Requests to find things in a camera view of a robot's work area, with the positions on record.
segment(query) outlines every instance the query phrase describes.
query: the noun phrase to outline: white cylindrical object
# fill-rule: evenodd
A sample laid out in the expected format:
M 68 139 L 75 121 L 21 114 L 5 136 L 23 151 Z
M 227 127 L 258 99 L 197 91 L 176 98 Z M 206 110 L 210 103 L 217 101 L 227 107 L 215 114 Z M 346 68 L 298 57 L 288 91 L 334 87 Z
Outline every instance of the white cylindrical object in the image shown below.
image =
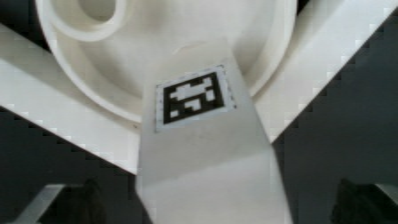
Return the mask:
M 130 17 L 131 0 L 114 0 L 114 12 L 107 21 L 87 15 L 78 0 L 46 0 L 44 7 L 59 31 L 76 40 L 103 40 L 119 30 Z

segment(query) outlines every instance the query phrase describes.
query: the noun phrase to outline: dark background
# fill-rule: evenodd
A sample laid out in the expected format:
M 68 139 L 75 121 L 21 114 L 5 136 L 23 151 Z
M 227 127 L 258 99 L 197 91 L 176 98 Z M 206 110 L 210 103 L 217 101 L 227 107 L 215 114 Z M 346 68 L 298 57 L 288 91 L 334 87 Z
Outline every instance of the dark background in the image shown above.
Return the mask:
M 295 224 L 329 223 L 341 178 L 398 185 L 396 15 L 274 143 Z M 0 22 L 46 48 L 32 0 L 0 0 Z M 12 221 L 46 183 L 87 178 L 101 186 L 108 223 L 142 223 L 135 176 L 2 109 L 0 223 Z

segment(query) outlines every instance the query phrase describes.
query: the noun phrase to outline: white curved surface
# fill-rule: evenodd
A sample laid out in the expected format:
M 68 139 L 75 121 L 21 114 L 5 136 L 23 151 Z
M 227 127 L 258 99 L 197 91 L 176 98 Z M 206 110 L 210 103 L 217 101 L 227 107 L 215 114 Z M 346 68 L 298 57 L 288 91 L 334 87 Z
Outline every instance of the white curved surface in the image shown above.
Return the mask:
M 121 117 L 140 122 L 142 86 L 153 63 L 183 46 L 224 37 L 256 94 L 288 47 L 295 0 L 133 1 L 126 25 L 96 42 L 64 34 L 59 20 L 52 21 L 48 1 L 37 0 L 37 9 L 60 67 L 89 98 Z
M 272 141 L 398 6 L 398 0 L 338 3 L 329 7 L 329 0 L 313 0 L 300 13 L 288 54 L 261 92 L 258 110 Z M 131 122 L 98 107 L 53 56 L 2 25 L 0 71 L 0 105 L 135 173 L 139 130 Z
M 57 30 L 80 41 L 101 41 L 117 32 L 130 18 L 131 0 L 108 0 L 110 18 L 94 19 L 80 6 L 80 0 L 44 0 L 48 18 Z

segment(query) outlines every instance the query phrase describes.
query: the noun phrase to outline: circular hole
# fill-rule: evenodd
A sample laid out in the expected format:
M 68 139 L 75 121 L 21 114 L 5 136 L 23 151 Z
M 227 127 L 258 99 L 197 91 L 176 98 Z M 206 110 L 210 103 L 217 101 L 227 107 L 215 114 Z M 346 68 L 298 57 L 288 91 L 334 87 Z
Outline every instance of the circular hole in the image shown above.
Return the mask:
M 107 21 L 115 12 L 115 0 L 78 0 L 87 16 L 98 21 Z

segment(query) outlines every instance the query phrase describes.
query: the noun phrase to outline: black and white square marker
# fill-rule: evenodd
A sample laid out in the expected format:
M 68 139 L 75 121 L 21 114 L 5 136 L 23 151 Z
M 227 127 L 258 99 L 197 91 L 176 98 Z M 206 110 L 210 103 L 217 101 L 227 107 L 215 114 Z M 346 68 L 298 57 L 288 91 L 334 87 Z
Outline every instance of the black and white square marker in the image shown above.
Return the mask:
M 233 106 L 224 66 L 215 66 L 156 86 L 156 130 L 183 126 Z

